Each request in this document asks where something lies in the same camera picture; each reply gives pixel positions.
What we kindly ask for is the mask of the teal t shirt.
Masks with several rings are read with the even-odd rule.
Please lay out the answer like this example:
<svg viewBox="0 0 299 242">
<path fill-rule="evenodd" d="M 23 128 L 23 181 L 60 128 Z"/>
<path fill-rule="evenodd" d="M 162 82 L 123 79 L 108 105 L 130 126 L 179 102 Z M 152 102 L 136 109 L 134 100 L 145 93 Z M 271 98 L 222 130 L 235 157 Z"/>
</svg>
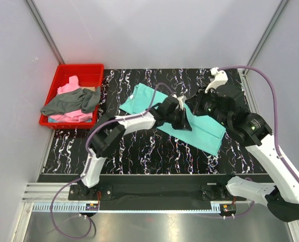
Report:
<svg viewBox="0 0 299 242">
<path fill-rule="evenodd" d="M 144 84 L 138 84 L 135 86 L 133 93 L 119 106 L 119 109 L 128 114 L 137 114 L 149 107 L 153 97 L 153 104 L 157 104 L 162 103 L 167 95 L 159 91 L 154 92 L 154 89 Z M 184 107 L 192 131 L 175 130 L 171 124 L 167 123 L 158 127 L 158 129 L 197 149 L 216 156 L 226 133 L 225 127 L 207 115 L 194 116 L 187 105 Z"/>
</svg>

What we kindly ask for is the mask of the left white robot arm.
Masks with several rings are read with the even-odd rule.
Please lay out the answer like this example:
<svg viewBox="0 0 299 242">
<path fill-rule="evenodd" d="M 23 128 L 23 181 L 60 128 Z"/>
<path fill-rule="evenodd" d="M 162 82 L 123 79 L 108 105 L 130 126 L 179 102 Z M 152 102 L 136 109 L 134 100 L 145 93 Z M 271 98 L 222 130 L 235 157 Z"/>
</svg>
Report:
<svg viewBox="0 0 299 242">
<path fill-rule="evenodd" d="M 170 124 L 175 130 L 191 131 L 185 100 L 185 96 L 173 95 L 141 113 L 127 116 L 104 115 L 91 130 L 86 141 L 88 157 L 77 182 L 79 195 L 87 200 L 96 196 L 104 162 L 116 150 L 123 136 L 158 128 L 164 124 Z"/>
</svg>

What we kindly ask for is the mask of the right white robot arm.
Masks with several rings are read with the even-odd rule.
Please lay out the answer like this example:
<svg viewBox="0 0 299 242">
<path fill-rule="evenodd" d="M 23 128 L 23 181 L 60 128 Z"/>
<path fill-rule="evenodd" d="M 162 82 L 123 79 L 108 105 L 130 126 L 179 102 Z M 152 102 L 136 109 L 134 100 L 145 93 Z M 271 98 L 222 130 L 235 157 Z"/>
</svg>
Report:
<svg viewBox="0 0 299 242">
<path fill-rule="evenodd" d="M 292 164 L 282 162 L 271 127 L 262 116 L 249 112 L 241 89 L 222 85 L 209 90 L 203 86 L 185 103 L 193 115 L 207 115 L 225 127 L 230 138 L 252 154 L 272 179 L 261 184 L 231 175 L 227 183 L 217 187 L 218 196 L 223 200 L 232 196 L 252 200 L 284 222 L 299 220 L 299 183 L 291 174 Z"/>
</svg>

